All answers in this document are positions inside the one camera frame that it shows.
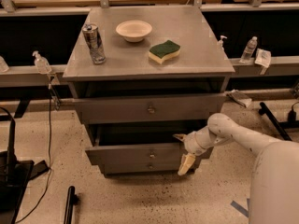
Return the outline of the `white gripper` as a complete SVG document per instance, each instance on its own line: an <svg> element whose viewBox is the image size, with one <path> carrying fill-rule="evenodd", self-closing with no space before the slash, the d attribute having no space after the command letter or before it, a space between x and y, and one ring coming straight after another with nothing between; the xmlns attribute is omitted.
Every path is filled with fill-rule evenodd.
<svg viewBox="0 0 299 224"><path fill-rule="evenodd" d="M199 132L191 132L189 134L177 133L174 137L180 142L184 142L185 149L189 152L183 154L178 168L178 175L186 175L196 160L196 156L200 156L206 152L206 135Z"/></svg>

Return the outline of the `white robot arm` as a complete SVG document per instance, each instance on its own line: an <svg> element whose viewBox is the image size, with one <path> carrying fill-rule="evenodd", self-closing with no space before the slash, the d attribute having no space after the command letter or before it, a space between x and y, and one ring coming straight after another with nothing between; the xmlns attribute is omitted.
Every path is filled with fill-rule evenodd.
<svg viewBox="0 0 299 224"><path fill-rule="evenodd" d="M178 169L185 175L209 148L235 141L255 156L249 193L249 224L299 224L299 143L258 133L222 113L206 127L176 138L186 149Z"/></svg>

